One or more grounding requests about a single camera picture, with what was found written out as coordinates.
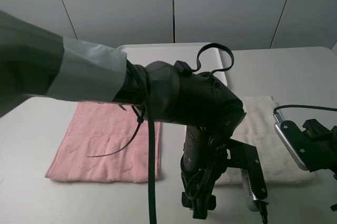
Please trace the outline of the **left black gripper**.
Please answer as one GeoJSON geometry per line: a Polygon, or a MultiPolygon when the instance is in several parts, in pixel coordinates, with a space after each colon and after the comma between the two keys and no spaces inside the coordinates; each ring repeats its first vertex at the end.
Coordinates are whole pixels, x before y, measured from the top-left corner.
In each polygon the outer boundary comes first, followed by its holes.
{"type": "Polygon", "coordinates": [[[206,219],[216,208],[215,182],[228,168],[246,168],[246,157],[254,152],[256,147],[232,139],[218,147],[209,146],[206,140],[187,139],[180,163],[182,206],[193,211],[194,219],[206,219]]]}

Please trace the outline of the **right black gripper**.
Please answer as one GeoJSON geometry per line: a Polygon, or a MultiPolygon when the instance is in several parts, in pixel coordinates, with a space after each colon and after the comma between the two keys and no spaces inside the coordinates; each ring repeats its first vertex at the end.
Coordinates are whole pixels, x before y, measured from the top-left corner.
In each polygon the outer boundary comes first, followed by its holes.
{"type": "Polygon", "coordinates": [[[327,129],[316,119],[309,119],[305,121],[303,128],[308,144],[303,154],[307,170],[330,170],[336,179],[336,126],[327,129]]]}

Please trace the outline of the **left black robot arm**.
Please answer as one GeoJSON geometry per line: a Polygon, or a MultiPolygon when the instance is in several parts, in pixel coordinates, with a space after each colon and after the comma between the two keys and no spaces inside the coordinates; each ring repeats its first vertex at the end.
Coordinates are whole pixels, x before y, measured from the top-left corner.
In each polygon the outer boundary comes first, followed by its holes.
{"type": "Polygon", "coordinates": [[[242,102],[213,72],[186,62],[132,64],[124,52],[66,38],[1,13],[1,114],[33,96],[130,104],[147,119],[148,201],[156,223],[154,154],[157,121],[187,126],[182,204],[204,219],[215,208],[212,190],[228,167],[246,175],[258,211],[265,184],[256,148],[232,139],[245,116],[242,102]]]}

